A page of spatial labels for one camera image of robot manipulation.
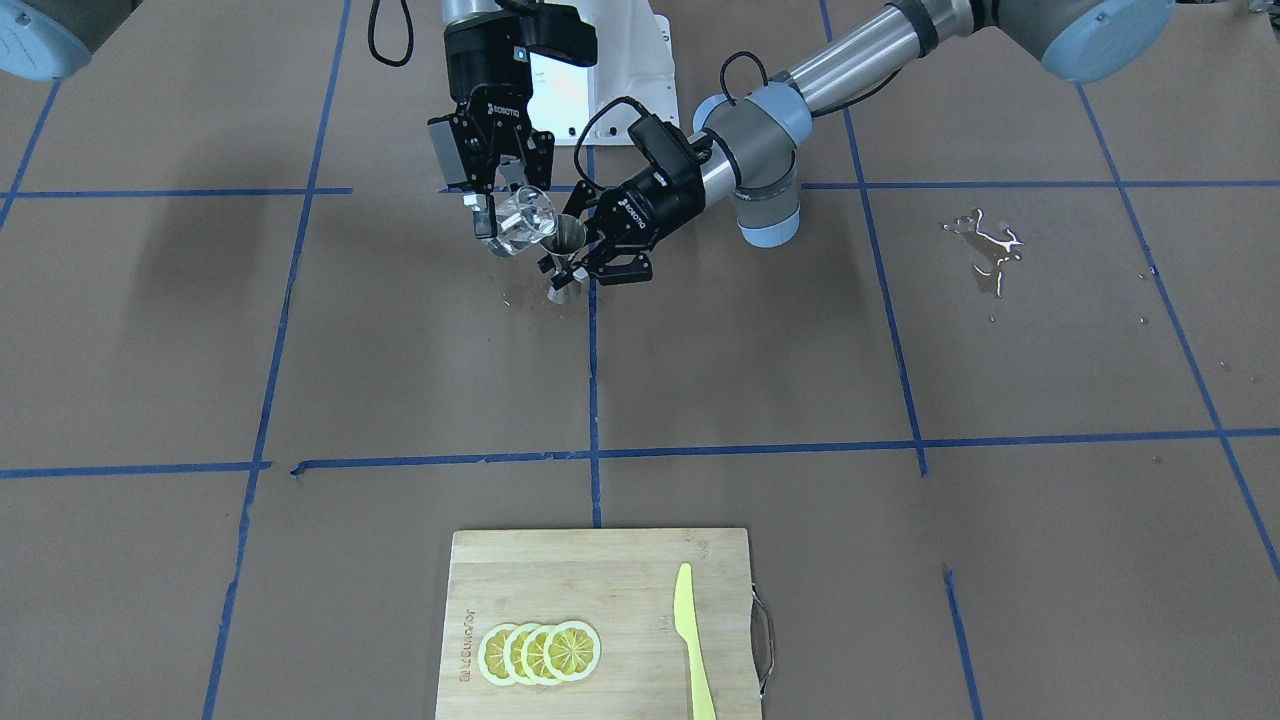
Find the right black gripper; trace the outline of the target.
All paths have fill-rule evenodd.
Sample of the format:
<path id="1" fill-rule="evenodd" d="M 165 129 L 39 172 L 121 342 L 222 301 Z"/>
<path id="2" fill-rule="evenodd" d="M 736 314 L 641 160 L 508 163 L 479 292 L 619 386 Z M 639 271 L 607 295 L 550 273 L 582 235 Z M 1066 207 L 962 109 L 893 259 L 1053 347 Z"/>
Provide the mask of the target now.
<path id="1" fill-rule="evenodd" d="M 511 193 L 550 191 L 556 136 L 534 129 L 529 51 L 518 20 L 461 20 L 444 31 L 453 114 L 434 117 L 428 133 L 448 190 L 476 193 L 483 163 L 499 165 Z"/>

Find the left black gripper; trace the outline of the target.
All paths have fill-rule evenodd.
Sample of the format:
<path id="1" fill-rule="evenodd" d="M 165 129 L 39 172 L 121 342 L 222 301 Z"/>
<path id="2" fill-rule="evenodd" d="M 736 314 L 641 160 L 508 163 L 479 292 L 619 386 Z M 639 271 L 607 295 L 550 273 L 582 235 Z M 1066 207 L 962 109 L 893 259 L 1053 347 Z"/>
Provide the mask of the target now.
<path id="1" fill-rule="evenodd" d="M 602 286 L 653 279 L 652 249 L 699 214 L 707 202 L 701 173 L 691 164 L 650 164 L 621 184 L 580 179 L 568 199 L 581 241 L 596 241 L 573 272 Z"/>

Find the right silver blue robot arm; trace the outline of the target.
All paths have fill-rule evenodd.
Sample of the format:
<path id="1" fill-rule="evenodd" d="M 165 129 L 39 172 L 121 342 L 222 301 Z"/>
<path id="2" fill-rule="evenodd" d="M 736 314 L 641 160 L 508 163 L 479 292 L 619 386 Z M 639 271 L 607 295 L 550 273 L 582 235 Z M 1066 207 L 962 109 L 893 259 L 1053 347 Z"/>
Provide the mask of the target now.
<path id="1" fill-rule="evenodd" d="M 5 1 L 3 199 L 346 196 L 319 173 L 347 1 Z"/>

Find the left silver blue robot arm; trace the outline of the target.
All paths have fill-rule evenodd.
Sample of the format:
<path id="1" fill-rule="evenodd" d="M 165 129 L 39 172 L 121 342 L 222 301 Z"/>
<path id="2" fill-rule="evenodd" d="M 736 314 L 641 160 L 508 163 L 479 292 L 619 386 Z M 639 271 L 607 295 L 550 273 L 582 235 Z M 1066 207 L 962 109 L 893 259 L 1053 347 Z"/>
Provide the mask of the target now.
<path id="1" fill-rule="evenodd" d="M 723 200 L 750 245 L 781 246 L 800 225 L 796 152 L 815 122 L 873 97 L 942 42 L 996 28 L 1050 74 L 1087 85 L 1134 61 L 1172 13 L 1171 1 L 888 1 L 751 92 L 707 99 L 690 132 L 626 97 L 637 113 L 628 136 L 645 167 L 609 188 L 581 179 L 564 211 L 590 211 L 586 250 L 539 266 L 553 290 L 646 282 L 655 246 Z"/>

